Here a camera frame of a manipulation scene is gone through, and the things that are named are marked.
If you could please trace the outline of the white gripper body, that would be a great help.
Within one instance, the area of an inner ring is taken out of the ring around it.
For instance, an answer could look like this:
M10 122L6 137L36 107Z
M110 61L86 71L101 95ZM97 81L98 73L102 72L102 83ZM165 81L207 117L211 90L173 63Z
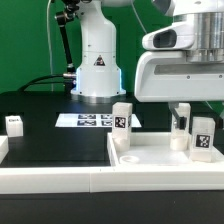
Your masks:
M175 22L142 38L135 97L141 102L224 100L224 37Z

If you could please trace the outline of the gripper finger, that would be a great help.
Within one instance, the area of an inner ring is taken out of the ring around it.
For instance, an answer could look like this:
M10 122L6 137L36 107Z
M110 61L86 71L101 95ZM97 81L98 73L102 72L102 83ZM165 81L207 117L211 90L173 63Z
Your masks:
M177 102L169 102L168 106L169 106L169 110L171 114L175 118L174 126L178 129L185 129L186 118L184 116L180 116L177 112L177 109L179 108L179 104Z

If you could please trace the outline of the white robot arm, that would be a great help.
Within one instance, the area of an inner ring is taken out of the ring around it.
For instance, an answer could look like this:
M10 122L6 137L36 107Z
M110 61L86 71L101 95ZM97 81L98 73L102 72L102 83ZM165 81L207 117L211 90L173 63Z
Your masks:
M131 0L81 0L82 63L72 93L94 102L121 89L116 66L116 28L103 7ZM182 129L187 117L178 109L185 101L224 101L224 0L152 0L173 18L165 28L142 38L145 52L136 68L134 95L140 102L167 102Z

